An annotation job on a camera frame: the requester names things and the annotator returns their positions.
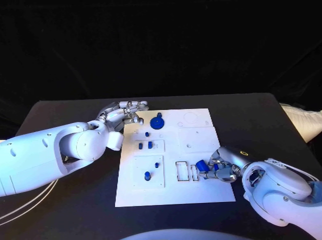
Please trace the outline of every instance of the table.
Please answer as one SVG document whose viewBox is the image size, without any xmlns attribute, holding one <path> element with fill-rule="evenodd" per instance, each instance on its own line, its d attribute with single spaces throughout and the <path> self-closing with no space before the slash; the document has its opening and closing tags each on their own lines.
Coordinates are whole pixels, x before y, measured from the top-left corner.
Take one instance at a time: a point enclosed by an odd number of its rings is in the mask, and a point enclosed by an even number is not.
<svg viewBox="0 0 322 240">
<path fill-rule="evenodd" d="M 259 160 L 274 158 L 322 180 L 322 167 L 268 93 L 39 101 L 18 135 L 90 121 L 103 106 L 121 100 L 147 101 L 150 110 L 208 108 L 222 146 L 245 150 Z M 242 198 L 239 181 L 231 184 L 235 202 L 114 207 L 118 157 L 118 152 L 105 149 L 91 165 L 62 177 L 41 204 L 0 226 L 0 239 L 118 239 L 172 228 L 213 230 L 251 239 L 311 239 L 298 227 L 265 222 Z M 0 198 L 0 216 L 42 189 Z"/>
</svg>

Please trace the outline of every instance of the blue object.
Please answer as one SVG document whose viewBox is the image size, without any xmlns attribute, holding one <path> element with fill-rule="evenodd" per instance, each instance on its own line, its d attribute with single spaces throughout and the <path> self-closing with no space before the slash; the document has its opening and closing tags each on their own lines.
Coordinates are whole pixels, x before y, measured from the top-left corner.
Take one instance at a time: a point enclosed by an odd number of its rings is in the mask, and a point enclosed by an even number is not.
<svg viewBox="0 0 322 240">
<path fill-rule="evenodd" d="M 149 172 L 144 172 L 144 180 L 149 181 L 149 179 L 150 179 L 150 174 Z"/>
<path fill-rule="evenodd" d="M 203 160 L 199 160 L 195 165 L 196 165 L 196 168 L 198 168 L 199 172 L 200 171 L 203 171 L 203 172 L 209 171 L 209 168 L 208 168 Z"/>
<path fill-rule="evenodd" d="M 149 125 L 150 125 L 150 128 L 156 130 L 163 127 L 162 113 L 156 113 L 156 117 L 150 119 Z"/>
</svg>

